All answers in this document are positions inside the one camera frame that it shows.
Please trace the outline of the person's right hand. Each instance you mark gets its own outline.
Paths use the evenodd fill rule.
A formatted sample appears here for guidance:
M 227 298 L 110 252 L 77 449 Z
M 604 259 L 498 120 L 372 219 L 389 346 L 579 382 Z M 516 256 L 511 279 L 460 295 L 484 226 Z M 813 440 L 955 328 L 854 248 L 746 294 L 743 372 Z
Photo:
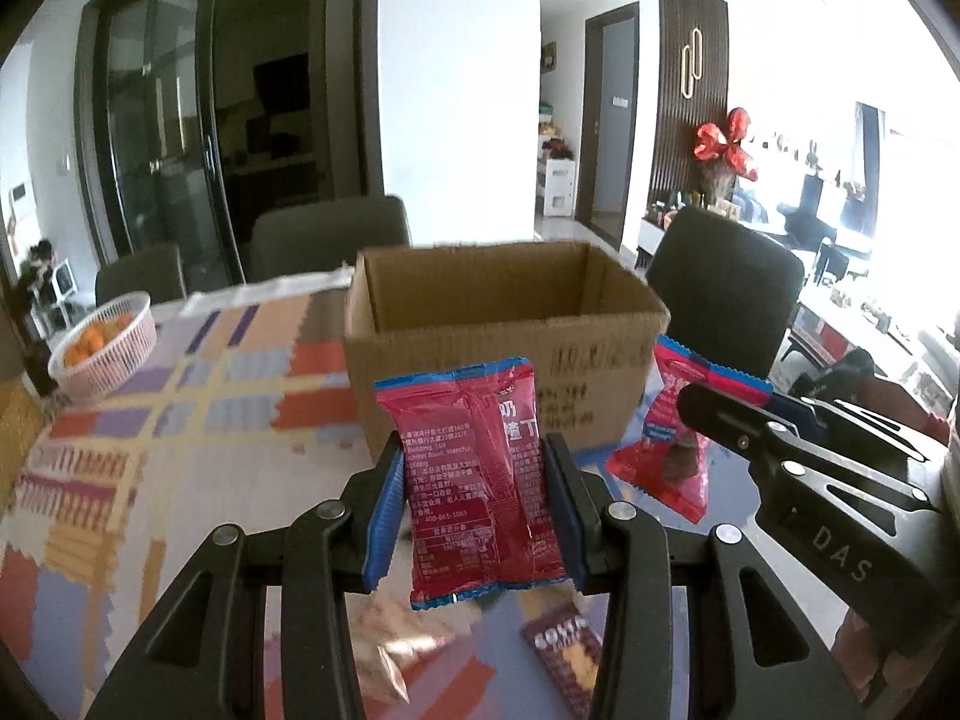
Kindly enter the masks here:
M 869 624 L 853 610 L 846 611 L 836 631 L 832 654 L 859 702 L 867 699 L 876 679 L 893 683 L 887 667 L 890 655 L 882 650 Z

